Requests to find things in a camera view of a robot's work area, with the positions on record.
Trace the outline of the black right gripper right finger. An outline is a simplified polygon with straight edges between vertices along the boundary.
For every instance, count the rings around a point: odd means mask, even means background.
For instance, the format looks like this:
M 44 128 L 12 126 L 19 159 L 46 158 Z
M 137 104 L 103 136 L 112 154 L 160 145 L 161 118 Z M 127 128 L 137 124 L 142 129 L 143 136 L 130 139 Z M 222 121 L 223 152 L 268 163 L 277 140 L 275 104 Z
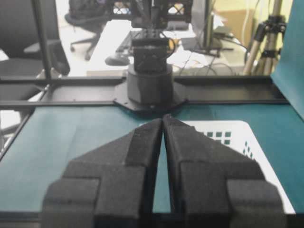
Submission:
M 171 208 L 189 228 L 285 228 L 275 185 L 259 164 L 165 115 Z

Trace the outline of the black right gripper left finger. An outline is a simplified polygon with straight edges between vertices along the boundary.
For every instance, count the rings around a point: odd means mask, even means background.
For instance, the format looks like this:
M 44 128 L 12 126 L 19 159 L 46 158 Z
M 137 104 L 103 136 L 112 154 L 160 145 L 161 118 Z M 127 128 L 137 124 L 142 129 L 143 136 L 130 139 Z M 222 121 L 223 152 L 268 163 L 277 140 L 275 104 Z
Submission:
M 44 228 L 137 228 L 150 214 L 162 141 L 154 119 L 72 159 L 44 196 Z

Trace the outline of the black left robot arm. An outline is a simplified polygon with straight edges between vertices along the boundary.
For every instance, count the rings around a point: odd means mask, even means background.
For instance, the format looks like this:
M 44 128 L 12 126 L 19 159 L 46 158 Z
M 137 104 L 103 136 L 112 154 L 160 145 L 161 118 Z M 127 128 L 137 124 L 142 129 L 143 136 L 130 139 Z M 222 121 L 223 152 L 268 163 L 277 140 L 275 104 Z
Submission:
M 133 1 L 132 26 L 142 35 L 131 41 L 133 63 L 122 85 L 125 100 L 169 110 L 185 99 L 167 59 L 168 5 Z M 71 159 L 43 199 L 43 228 L 138 228 L 152 214 L 163 121 L 153 119 L 128 134 Z

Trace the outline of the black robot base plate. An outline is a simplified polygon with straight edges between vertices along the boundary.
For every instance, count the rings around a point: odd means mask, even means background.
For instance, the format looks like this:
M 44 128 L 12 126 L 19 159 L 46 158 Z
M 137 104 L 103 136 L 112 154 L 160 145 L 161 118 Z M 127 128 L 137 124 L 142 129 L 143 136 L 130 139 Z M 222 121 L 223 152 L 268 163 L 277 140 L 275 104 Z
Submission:
M 144 103 L 135 101 L 128 96 L 127 83 L 121 83 L 114 87 L 114 103 L 123 106 L 135 113 L 160 113 L 171 111 L 187 102 L 186 87 L 179 83 L 173 83 L 173 94 L 169 101 Z

